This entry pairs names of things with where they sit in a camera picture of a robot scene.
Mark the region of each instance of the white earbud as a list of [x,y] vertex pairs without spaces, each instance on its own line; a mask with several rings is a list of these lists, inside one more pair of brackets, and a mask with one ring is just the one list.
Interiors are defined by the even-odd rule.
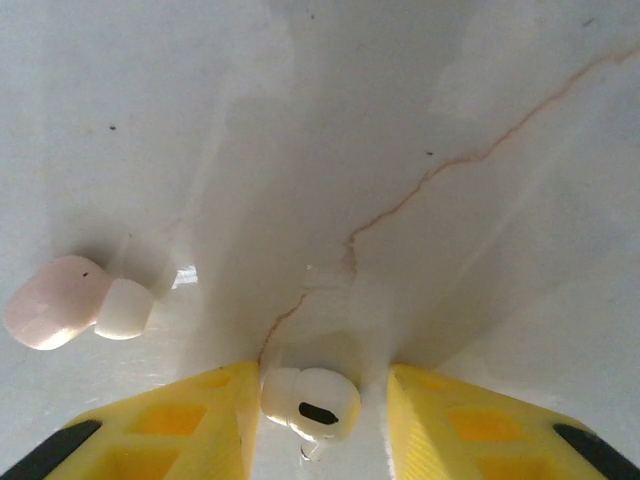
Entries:
[[265,378],[262,411],[305,439],[303,455],[316,460],[326,446],[349,436],[360,413],[360,394],[330,370],[280,368]]
[[9,299],[5,326],[19,342],[37,350],[58,348],[96,324],[113,339],[144,330],[153,299],[131,280],[114,280],[83,257],[61,257],[42,267]]

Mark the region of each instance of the yellow plastic part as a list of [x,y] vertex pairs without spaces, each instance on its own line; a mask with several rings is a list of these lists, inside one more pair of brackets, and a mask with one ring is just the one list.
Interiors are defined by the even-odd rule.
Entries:
[[387,389],[398,480],[602,480],[554,430],[574,419],[408,365]]
[[246,480],[260,412],[255,362],[86,412],[100,429],[47,480]]

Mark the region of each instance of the pink earbud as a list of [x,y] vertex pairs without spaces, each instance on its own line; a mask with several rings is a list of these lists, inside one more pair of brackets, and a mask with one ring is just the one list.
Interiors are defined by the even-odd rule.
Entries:
[[106,338],[140,335],[153,298],[142,285],[113,279],[83,257],[68,256],[41,268],[11,297],[5,326],[19,342],[53,350],[96,324]]

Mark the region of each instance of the orange stain line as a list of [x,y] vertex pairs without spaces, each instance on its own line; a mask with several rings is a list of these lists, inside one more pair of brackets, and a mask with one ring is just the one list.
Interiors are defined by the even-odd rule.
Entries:
[[493,142],[484,152],[480,154],[468,154],[460,157],[455,157],[450,160],[446,160],[441,165],[436,167],[434,170],[428,170],[418,181],[416,186],[405,195],[398,203],[390,207],[388,210],[378,214],[365,224],[356,228],[352,231],[347,239],[344,241],[343,245],[345,247],[345,254],[342,258],[342,265],[347,271],[352,274],[356,274],[358,271],[358,258],[356,255],[356,239],[357,237],[367,230],[375,227],[379,223],[382,223],[385,219],[391,217],[396,212],[401,210],[407,203],[409,203],[416,195],[418,195],[423,187],[437,177],[440,173],[448,170],[450,168],[458,167],[461,165],[470,165],[472,163],[478,163],[489,158],[493,152],[496,151],[500,145],[509,140],[515,134],[517,134],[533,117],[538,115],[544,109],[546,109],[550,104],[556,102],[557,100],[562,99],[567,93],[575,86],[575,84],[582,79],[589,71],[592,69],[605,64],[605,63],[615,63],[622,64],[630,57],[634,56],[640,52],[640,46],[636,46],[633,49],[630,49],[622,54],[608,54],[598,57],[591,62],[589,62],[586,66],[580,69],[578,72],[574,73],[569,77],[569,79],[563,84],[562,88],[558,90],[556,93],[546,98],[542,103],[533,108],[529,113],[527,113],[516,125],[509,128],[504,134],[502,134],[495,142]]
[[284,322],[287,318],[289,318],[291,315],[296,313],[296,311],[302,306],[304,299],[307,298],[307,295],[309,294],[303,293],[302,295],[300,295],[300,298],[298,299],[298,303],[296,305],[294,305],[290,310],[284,313],[281,313],[275,318],[275,320],[273,321],[273,325],[271,325],[271,328],[267,332],[267,336],[264,339],[264,342],[262,342],[262,346],[260,347],[260,352],[258,353],[258,365],[262,363],[262,356],[264,355],[264,350],[267,348],[267,345],[271,341],[271,338],[276,333],[278,328],[280,328],[280,325],[282,325],[282,322]]

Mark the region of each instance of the white plastic wall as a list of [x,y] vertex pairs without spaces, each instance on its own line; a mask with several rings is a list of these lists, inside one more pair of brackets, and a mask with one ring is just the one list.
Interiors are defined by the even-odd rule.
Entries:
[[0,333],[0,470],[265,345],[365,407],[317,465],[263,423],[261,480],[389,478],[392,359],[640,463],[636,0],[5,0],[0,65],[0,305],[67,253],[165,293],[134,340]]

